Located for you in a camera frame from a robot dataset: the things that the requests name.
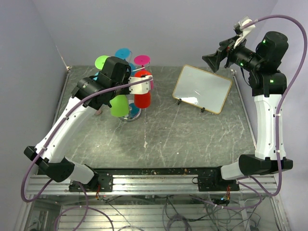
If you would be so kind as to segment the red plastic wine glass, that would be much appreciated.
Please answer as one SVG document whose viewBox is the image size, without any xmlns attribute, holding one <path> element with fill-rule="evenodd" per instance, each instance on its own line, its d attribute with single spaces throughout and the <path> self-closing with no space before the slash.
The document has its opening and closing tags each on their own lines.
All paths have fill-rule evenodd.
<svg viewBox="0 0 308 231">
<path fill-rule="evenodd" d="M 142 77 L 143 75 L 151 75 L 150 72 L 146 70 L 140 70 L 136 72 L 135 77 Z M 147 92 L 146 94 L 136 94 L 134 95 L 135 106 L 141 109 L 148 108 L 151 104 L 151 93 Z"/>
</svg>

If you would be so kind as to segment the green plastic wine glass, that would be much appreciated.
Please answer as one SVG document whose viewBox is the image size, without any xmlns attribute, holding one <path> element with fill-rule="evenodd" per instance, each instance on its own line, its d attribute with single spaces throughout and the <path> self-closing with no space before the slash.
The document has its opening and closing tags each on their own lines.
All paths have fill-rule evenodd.
<svg viewBox="0 0 308 231">
<path fill-rule="evenodd" d="M 109 58 L 108 55 L 102 55 L 102 56 L 99 56 L 98 58 L 96 58 L 95 63 L 94 63 L 95 67 L 99 70 L 102 70 L 104 63 L 105 63 L 107 58 Z"/>
</svg>

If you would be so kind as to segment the blue plastic wine glass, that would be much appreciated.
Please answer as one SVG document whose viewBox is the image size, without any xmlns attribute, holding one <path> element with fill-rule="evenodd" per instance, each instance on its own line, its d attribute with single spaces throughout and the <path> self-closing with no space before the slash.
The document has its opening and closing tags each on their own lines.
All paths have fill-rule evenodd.
<svg viewBox="0 0 308 231">
<path fill-rule="evenodd" d="M 127 61 L 129 66 L 131 67 L 131 74 L 135 74 L 136 66 L 131 62 L 132 51 L 129 48 L 120 48 L 115 52 L 115 57 Z"/>
</svg>

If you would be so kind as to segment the pink plastic wine glass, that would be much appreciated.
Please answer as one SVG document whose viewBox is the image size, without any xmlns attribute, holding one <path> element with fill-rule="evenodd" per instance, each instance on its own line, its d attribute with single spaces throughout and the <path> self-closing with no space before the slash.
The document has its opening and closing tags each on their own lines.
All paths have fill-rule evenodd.
<svg viewBox="0 0 308 231">
<path fill-rule="evenodd" d="M 146 67 L 150 64 L 150 60 L 148 55 L 138 55 L 134 58 L 134 63 L 140 66 L 134 74 L 135 77 L 151 75 L 151 73 L 146 70 Z"/>
</svg>

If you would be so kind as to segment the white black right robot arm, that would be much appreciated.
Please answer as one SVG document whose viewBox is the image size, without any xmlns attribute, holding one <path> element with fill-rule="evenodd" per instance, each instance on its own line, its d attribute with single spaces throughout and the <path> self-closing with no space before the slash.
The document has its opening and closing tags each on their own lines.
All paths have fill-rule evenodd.
<svg viewBox="0 0 308 231">
<path fill-rule="evenodd" d="M 221 174 L 212 178 L 212 185 L 221 191 L 229 180 L 250 176 L 275 174 L 293 168 L 282 146 L 282 110 L 279 102 L 287 89 L 286 76 L 278 70 L 289 44 L 280 32 L 267 32 L 256 50 L 248 49 L 246 39 L 235 36 L 219 43 L 215 53 L 202 59 L 213 72 L 226 59 L 225 67 L 232 64 L 249 72 L 248 84 L 257 110 L 257 145 L 254 154 L 242 154 L 237 162 L 220 168 Z"/>
</svg>

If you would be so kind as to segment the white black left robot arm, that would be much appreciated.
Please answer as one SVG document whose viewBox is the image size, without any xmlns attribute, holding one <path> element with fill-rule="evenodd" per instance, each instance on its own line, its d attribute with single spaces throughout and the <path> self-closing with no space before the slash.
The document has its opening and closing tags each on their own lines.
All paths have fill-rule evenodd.
<svg viewBox="0 0 308 231">
<path fill-rule="evenodd" d="M 26 147 L 24 153 L 35 160 L 39 170 L 55 182 L 66 179 L 78 181 L 87 191 L 101 185 L 99 174 L 91 167 L 75 163 L 65 157 L 70 139 L 102 105 L 120 94 L 116 89 L 97 95 L 87 101 L 83 99 L 99 91 L 128 83 L 131 74 L 129 63 L 118 57 L 108 57 L 97 76 L 81 79 L 72 91 L 66 108 L 45 138 L 35 147 Z"/>
</svg>

